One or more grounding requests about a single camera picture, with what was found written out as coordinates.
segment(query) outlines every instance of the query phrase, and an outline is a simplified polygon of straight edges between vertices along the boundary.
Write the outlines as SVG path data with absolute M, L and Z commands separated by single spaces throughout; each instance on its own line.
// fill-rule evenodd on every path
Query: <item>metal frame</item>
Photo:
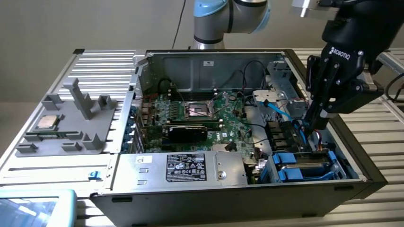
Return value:
M 320 49 L 294 49 L 297 57 L 301 62 L 305 64 L 305 60 L 310 54 L 318 55 Z M 392 57 L 400 61 L 400 58 L 404 59 L 404 49 L 392 49 L 390 50 Z M 92 66 L 92 69 L 108 69 L 118 67 L 118 65 L 113 65 L 114 63 L 129 63 L 132 62 L 132 56 L 136 58 L 136 61 L 144 60 L 144 52 L 141 51 L 85 51 L 81 56 L 80 63 L 98 64 L 106 63 L 108 66 Z M 72 64 L 72 59 L 69 59 L 68 65 L 64 68 L 64 71 Z M 100 93 L 110 93 L 112 88 L 117 88 L 117 91 L 121 87 L 128 86 L 130 75 L 126 71 L 106 71 L 105 73 L 100 73 L 100 71 L 86 71 L 73 72 L 69 75 L 64 75 L 61 72 L 60 77 L 72 76 L 80 77 L 84 79 L 84 83 L 80 84 L 81 89 L 89 89 L 88 92 L 92 96 Z M 61 78 L 57 78 L 52 87 L 54 87 Z M 66 92 L 60 91 L 60 94 L 64 99 L 69 99 Z M 112 97 L 117 100 L 122 100 L 122 93 L 113 92 Z M 284 220 L 270 220 L 270 221 L 250 221 L 237 223 L 238 226 L 246 227 L 270 227 L 270 226 L 290 226 L 290 227 L 302 227 L 302 226 L 346 226 L 346 227 L 396 227 L 404 226 L 404 124 L 400 123 L 398 118 L 401 112 L 396 112 L 386 107 L 386 102 L 384 99 L 377 99 L 370 102 L 368 105 L 361 107 L 352 114 L 341 114 L 341 119 L 345 121 L 349 130 L 352 131 L 358 143 L 361 144 L 366 154 L 370 157 L 370 160 L 374 162 L 376 167 L 381 171 L 385 179 L 389 182 L 389 185 L 382 187 L 373 195 L 370 195 L 364 200 L 350 200 L 341 206 L 338 206 L 329 214 L 326 214 L 322 218 L 296 218 L 296 219 L 284 219 Z M 28 119 L 22 129 L 26 129 L 26 125 L 33 120 L 33 116 Z M 18 142 L 18 138 L 21 136 L 21 132 L 13 140 L 13 144 Z M 0 158 L 0 173 L 4 173 L 4 165 L 10 165 L 17 168 L 29 167 L 33 165 L 32 162 L 26 161 L 16 163 L 13 158 L 9 157 L 9 149 L 5 154 Z M 62 165 L 60 165 L 60 169 L 53 169 L 54 173 L 60 173 L 60 182 L 58 183 L 46 183 L 46 184 L 28 184 L 28 185 L 12 185 L 4 188 L 18 188 L 24 189 L 28 187 L 42 188 L 42 187 L 53 187 L 53 188 L 74 188 L 78 193 L 78 201 L 77 201 L 77 220 L 76 226 L 86 226 L 86 227 L 100 227 L 100 226 L 113 226 L 109 219 L 104 216 L 101 211 L 94 207 L 92 202 L 85 199 L 88 196 L 88 192 L 93 191 L 98 188 L 97 182 L 82 182 L 82 183 L 66 183 L 70 178 L 70 175 L 85 174 L 86 170 L 96 170 L 100 168 L 94 166 L 98 163 L 108 163 L 101 161 L 100 159 L 105 158 L 105 155 L 96 155 L 92 158 L 82 159 L 81 161 L 76 160 L 65 160 L 65 157 L 61 159 L 44 159 L 46 162 L 65 162 L 66 165 L 70 163 L 76 163 L 74 169 L 76 171 L 61 171 Z M 25 170 L 25 177 L 21 179 L 21 182 L 29 181 L 29 176 L 42 176 L 44 178 L 48 176 L 49 172 L 46 169 L 33 169 Z M 217 227 L 229 227 L 234 226 L 233 223 L 228 224 L 214 224 Z

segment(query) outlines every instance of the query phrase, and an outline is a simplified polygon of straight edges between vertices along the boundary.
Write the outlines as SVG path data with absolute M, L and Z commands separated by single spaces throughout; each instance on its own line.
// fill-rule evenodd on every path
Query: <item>metal side panel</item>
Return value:
M 310 54 L 318 55 L 321 50 L 320 49 L 294 49 L 296 54 L 305 64 L 306 58 Z M 392 49 L 392 53 L 398 58 L 404 59 L 404 49 Z M 130 55 L 134 54 L 134 51 L 96 51 L 96 52 L 84 52 L 84 55 L 81 56 L 82 59 L 80 59 L 80 62 L 85 63 L 124 63 L 120 61 L 128 61 L 129 58 L 132 58 Z M 89 87 L 89 89 L 97 89 L 97 88 L 110 88 L 109 86 L 117 86 L 122 83 L 122 81 L 128 80 L 129 82 L 129 74 L 125 71 L 117 71 L 116 69 L 122 69 L 122 66 L 113 67 L 116 70 L 114 72 L 102 71 L 101 69 L 106 69 L 106 65 L 98 65 L 102 66 L 97 68 L 97 71 L 74 71 L 69 76 L 77 77 L 78 79 L 82 78 L 84 81 L 80 82 L 80 87 L 85 85 L 92 85 L 90 82 L 98 83 L 98 87 Z M 60 82 L 60 78 L 54 82 L 54 87 Z M 96 93 L 102 92 L 102 90 L 89 90 L 90 96 L 96 96 Z M 121 93 L 113 93 L 114 99 L 122 100 L 124 96 L 120 95 Z M 360 137 L 362 134 L 370 135 L 377 140 L 369 141 L 366 140 L 366 143 L 362 142 L 362 147 L 369 154 L 376 166 L 378 167 L 382 175 L 385 176 L 386 180 L 389 181 L 389 184 L 384 186 L 373 195 L 370 195 L 364 200 L 353 200 L 338 206 L 325 217 L 322 218 L 298 218 L 298 219 L 285 219 L 285 220 L 270 220 L 270 221 L 253 221 L 253 222 L 242 222 L 242 223 L 225 223 L 225 224 L 212 224 L 212 225 L 202 225 L 198 227 L 273 227 L 273 226 L 290 226 L 290 227 L 401 227 L 404 226 L 404 135 L 402 137 L 396 137 L 396 139 L 402 140 L 402 142 L 397 142 L 389 140 L 389 137 L 378 136 L 382 135 L 382 133 L 402 133 L 400 130 L 401 126 L 394 126 L 394 129 L 388 129 L 390 131 L 384 131 L 382 133 L 378 133 L 377 131 L 372 129 L 374 128 L 374 124 L 380 125 L 378 123 L 396 123 L 397 125 L 401 125 L 400 119 L 397 117 L 397 113 L 392 111 L 384 111 L 386 108 L 385 100 L 374 100 L 370 102 L 370 104 L 365 105 L 357 112 L 348 115 L 341 115 L 342 120 L 345 121 L 348 127 L 353 127 L 356 132 L 353 132 L 356 137 Z M 0 175 L 6 172 L 6 175 L 13 177 L 17 176 L 30 176 L 34 175 L 36 177 L 42 176 L 49 173 L 46 172 L 45 168 L 33 167 L 33 171 L 30 168 L 20 169 L 18 171 L 14 171 L 13 169 L 6 169 L 4 171 L 4 164 L 14 163 L 9 162 L 12 158 L 5 154 L 2 158 L 0 159 Z M 104 162 L 100 158 L 100 160 L 92 160 L 90 158 L 86 160 L 81 160 L 82 164 L 90 164 L 88 166 L 72 166 L 68 168 L 69 171 L 62 171 L 62 168 L 53 168 L 57 173 L 61 173 L 60 176 L 62 176 L 64 173 L 66 175 L 80 175 L 80 171 L 82 173 L 86 172 L 86 170 L 93 168 L 102 168 L 101 166 L 92 166 L 92 164 L 97 164 L 96 162 Z M 33 165 L 32 163 L 18 163 L 17 166 L 21 167 L 22 165 Z M 96 185 L 97 182 L 86 182 L 86 183 L 72 183 L 72 182 L 64 182 L 64 183 L 42 183 L 42 184 L 29 184 L 29 188 L 44 188 L 44 187 L 58 187 L 58 188 L 73 188 L 80 190 L 81 192 L 86 192 L 89 189 L 98 188 Z M 9 185 L 6 187 L 16 187 L 20 188 L 21 185 Z M 112 227 L 113 223 L 109 221 L 109 219 L 104 216 L 101 211 L 94 207 L 93 203 L 88 200 L 78 200 L 77 202 L 77 220 L 74 223 L 74 226 L 77 227 Z
M 0 189 L 73 189 L 78 197 L 102 188 L 108 182 L 108 173 L 116 155 L 112 150 L 116 122 L 120 119 L 122 100 L 133 74 L 134 51 L 84 51 L 73 54 L 48 93 L 58 93 L 62 100 L 72 100 L 66 89 L 61 87 L 66 77 L 78 79 L 78 86 L 92 99 L 101 94 L 109 94 L 118 101 L 113 121 L 106 137 L 104 151 L 98 155 L 62 157 L 22 157 L 14 156 L 13 147 L 21 142 L 21 135 L 29 129 L 41 111 L 41 104 L 34 109 L 16 139 L 0 159 Z M 88 174 L 101 172 L 100 181 L 89 181 Z

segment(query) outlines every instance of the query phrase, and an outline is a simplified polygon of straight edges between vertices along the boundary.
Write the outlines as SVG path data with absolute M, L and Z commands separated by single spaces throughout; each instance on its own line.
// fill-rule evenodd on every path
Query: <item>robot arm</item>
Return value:
M 268 0 L 196 0 L 193 49 L 224 49 L 224 34 L 260 31 L 269 12 Z
M 324 129 L 336 114 L 348 114 L 382 95 L 372 80 L 376 61 L 404 21 L 402 0 L 293 0 L 301 17 L 326 17 L 321 56 L 309 56 L 306 91 L 312 104 L 304 116 L 305 135 Z

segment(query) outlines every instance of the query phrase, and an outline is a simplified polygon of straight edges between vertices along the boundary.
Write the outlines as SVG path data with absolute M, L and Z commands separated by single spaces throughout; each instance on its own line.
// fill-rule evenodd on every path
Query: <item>green circuit board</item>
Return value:
M 228 92 L 228 95 L 236 96 L 236 93 Z M 206 101 L 194 101 L 192 103 L 202 105 Z M 256 163 L 256 159 L 250 158 L 253 145 L 246 144 L 252 143 L 252 138 L 245 136 L 244 141 L 241 140 L 242 135 L 248 133 L 249 126 L 240 121 L 245 122 L 246 119 L 238 118 L 237 120 L 233 114 L 233 110 L 241 112 L 241 102 L 229 101 L 224 96 L 220 97 L 213 101 L 212 113 L 216 113 L 209 117 L 189 116 L 192 112 L 185 112 L 185 106 L 184 102 L 170 101 L 165 95 L 160 95 L 142 106 L 142 113 L 148 114 L 148 118 L 144 118 L 142 121 L 145 153 L 224 150 L 224 146 L 233 142 L 237 146 L 237 151 L 242 154 L 244 162 Z M 176 126 L 174 122 L 186 122 L 181 124 L 186 126 L 209 126 L 214 130 L 208 130 L 206 141 L 198 143 L 170 143 L 166 137 L 166 130 L 169 127 Z

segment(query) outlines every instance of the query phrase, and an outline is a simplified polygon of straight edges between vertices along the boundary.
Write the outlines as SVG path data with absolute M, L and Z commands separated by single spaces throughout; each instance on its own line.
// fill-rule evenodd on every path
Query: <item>power supply label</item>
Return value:
M 204 154 L 166 155 L 165 180 L 168 182 L 205 181 Z

